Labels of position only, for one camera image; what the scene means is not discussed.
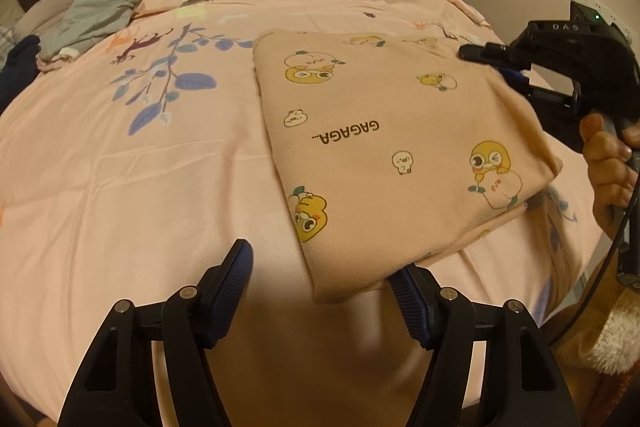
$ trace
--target black plastic bracket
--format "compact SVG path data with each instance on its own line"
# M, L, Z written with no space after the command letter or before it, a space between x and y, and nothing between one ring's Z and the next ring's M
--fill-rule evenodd
M414 339L424 328L435 345L407 427L458 425L476 341L487 345L478 426L579 427L556 359L521 302L473 303L415 265L390 282ZM423 305L413 306L411 299ZM412 322L418 309L423 318Z
M136 332L136 309L118 301L87 350L59 427L161 427L151 343Z

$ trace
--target finger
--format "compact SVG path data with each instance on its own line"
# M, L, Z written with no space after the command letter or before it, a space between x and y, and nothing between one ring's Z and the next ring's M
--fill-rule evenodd
M580 120L580 136L585 143L587 143L594 134L603 129L604 118L600 114L588 114Z
M582 155L587 163L600 162L608 158L620 158L626 162L631 158L631 149L612 134L599 131L584 144Z
M622 136L631 147L640 147L640 121L626 128L622 132Z
M589 181L594 187L616 184L633 188L638 179L638 174L633 169L616 158L589 163L587 172Z
M621 185L609 184L599 185L593 189L595 198L593 203L593 212L596 213L596 209L599 213L603 213L605 208L609 206L620 206L626 208L631 201L631 193L633 190L628 187L622 187Z

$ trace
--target bed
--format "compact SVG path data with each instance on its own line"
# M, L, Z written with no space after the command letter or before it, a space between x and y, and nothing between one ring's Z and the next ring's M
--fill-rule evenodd
M254 273L229 336L209 353L233 424L404 425L430 355L409 338L386 285L313 300L262 119L252 42L274 27L461 44L498 37L463 0L145 3L125 32L41 75L0 117L0 372L56 420L115 301L164 300L244 237ZM129 49L151 36L161 38ZM196 68L201 54L210 59ZM168 62L175 71L158 74ZM583 159L548 140L564 168L527 212L420 263L471 300L519 299L539 324L601 235ZM159 346L154 355L162 374ZM478 347L466 405L479 398L482 360ZM166 378L157 387L164 424L176 425Z

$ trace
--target cartoon duck print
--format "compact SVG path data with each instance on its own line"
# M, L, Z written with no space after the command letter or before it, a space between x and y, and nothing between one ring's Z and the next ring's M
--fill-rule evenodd
M302 243L306 243L320 230L324 229L327 217L325 213L326 200L311 192L305 192L305 187L297 187L289 197L293 207L293 221L296 233Z
M491 208L511 208L518 203L522 179L511 170L507 149L495 141L484 141L471 151L476 185L469 192L482 194Z
M445 73L431 73L431 74L420 74L418 77L420 83L423 86L432 86L437 87L440 91L448 91L453 90L458 87L458 83L455 78L453 78L450 74Z
M411 174L411 165L414 164L414 157L411 156L410 152L398 151L391 157L391 163L398 169L400 175Z
M385 45L386 42L383 41L380 37L370 35L366 37L354 37L350 40L350 43L359 46L372 46L373 48L381 48Z
M295 127L303 124L306 121L306 114L302 109L296 109L289 111L289 114L284 118L284 127Z
M327 53L298 51L284 61L287 65L286 77L297 84L320 84L334 77L336 64L344 64Z

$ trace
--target blanket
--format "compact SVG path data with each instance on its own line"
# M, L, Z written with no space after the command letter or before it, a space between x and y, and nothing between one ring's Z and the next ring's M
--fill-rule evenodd
M164 301L244 237L254 272L228 337L207 352L234 427L404 425L431 354L407 333L387 285L339 304L314 302L252 46L273 28L452 43L497 36L461 0L174 0L164 9L156 1L168 0L145 0L139 8L148 15L41 75L0 116L0 371L57 419L116 301ZM539 323L580 277L601 234L583 158L548 143L564 168L526 212L420 262L473 301L519 299ZM400 175L386 161L399 180L424 168L416 162ZM479 345L466 405L479 397L483 353ZM174 427L161 349L156 355L163 425Z

